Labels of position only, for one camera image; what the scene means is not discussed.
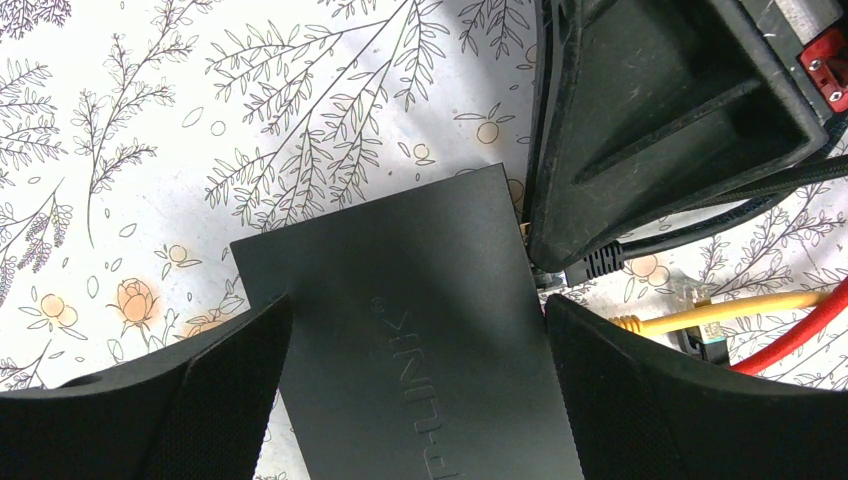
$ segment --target embossed logo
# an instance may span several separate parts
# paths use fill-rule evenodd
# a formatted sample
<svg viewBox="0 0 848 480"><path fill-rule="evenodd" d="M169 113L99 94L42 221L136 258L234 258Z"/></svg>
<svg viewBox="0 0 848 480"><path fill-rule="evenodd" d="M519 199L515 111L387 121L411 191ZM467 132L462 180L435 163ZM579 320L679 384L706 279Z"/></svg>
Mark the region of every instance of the embossed logo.
<svg viewBox="0 0 848 480"><path fill-rule="evenodd" d="M392 358L402 360L403 370L400 374L400 387L403 391L404 404L428 405L428 416L413 423L416 436L424 439L424 463L431 480L456 477L459 472L446 459L444 446L439 444L437 432L442 427L442 416L439 410L439 400L430 377L419 373L424 366L424 350L418 334L412 328L412 314L404 312L399 319L386 316L386 300L382 297L371 299L371 313L374 318L384 324L391 334L389 346Z"/></svg>

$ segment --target black cable strain relief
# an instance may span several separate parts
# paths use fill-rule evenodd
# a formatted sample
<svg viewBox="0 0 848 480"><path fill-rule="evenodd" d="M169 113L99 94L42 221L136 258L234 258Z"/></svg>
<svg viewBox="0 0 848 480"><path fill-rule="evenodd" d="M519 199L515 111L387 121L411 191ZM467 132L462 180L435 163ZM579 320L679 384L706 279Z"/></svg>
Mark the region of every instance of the black cable strain relief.
<svg viewBox="0 0 848 480"><path fill-rule="evenodd" d="M576 287L594 278L617 272L624 268L624 255L621 244L609 243L583 257L583 260L565 269L565 281L569 287Z"/></svg>

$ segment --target patterned surface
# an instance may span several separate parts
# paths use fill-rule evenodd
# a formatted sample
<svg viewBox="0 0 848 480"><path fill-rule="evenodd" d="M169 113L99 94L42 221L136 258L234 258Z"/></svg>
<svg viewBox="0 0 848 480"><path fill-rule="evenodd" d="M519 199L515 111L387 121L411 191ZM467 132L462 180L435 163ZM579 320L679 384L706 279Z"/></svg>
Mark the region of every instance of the patterned surface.
<svg viewBox="0 0 848 480"><path fill-rule="evenodd" d="M234 239L498 162L519 209L533 8L0 0L0 388L55 387L244 310ZM848 274L845 191L802 189L568 295L651 318L686 276L719 299L830 289ZM733 359L803 314L726 322ZM844 389L846 322L766 376ZM307 478L281 401L265 439L257 477Z"/></svg>

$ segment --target red cable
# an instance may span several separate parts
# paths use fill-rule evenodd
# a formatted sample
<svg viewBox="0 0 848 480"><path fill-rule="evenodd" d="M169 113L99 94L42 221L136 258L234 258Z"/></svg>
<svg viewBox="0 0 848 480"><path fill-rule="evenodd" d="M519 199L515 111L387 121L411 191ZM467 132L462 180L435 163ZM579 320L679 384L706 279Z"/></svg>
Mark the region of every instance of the red cable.
<svg viewBox="0 0 848 480"><path fill-rule="evenodd" d="M788 332L771 345L730 367L731 370L756 375L797 350L807 340L822 331L842 310L848 307L848 277Z"/></svg>

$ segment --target black cable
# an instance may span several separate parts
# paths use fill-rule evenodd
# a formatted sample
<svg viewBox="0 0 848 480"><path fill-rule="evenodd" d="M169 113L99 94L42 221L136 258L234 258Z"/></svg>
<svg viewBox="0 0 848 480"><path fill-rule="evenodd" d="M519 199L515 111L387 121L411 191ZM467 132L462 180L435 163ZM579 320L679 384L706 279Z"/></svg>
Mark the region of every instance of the black cable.
<svg viewBox="0 0 848 480"><path fill-rule="evenodd" d="M624 268L626 260L653 255L712 237L753 220L786 200L791 194L792 191L789 191L752 198L724 213L671 232L627 243L619 243L618 241L609 243L566 268L564 271L565 282L569 287L574 287L602 275L621 270Z"/></svg>
<svg viewBox="0 0 848 480"><path fill-rule="evenodd" d="M824 182L845 176L848 176L848 155L839 155L781 170L756 182L704 200L686 210L697 210L699 208L738 202L746 198L795 190L811 183Z"/></svg>
<svg viewBox="0 0 848 480"><path fill-rule="evenodd" d="M647 257L648 255L654 255L712 237L713 235L753 220L786 200L791 194L792 192L790 191L789 193L774 193L752 198L738 207L731 208L707 220L693 223L692 225L681 227L671 232L623 243L621 245L622 255L624 260Z"/></svg>

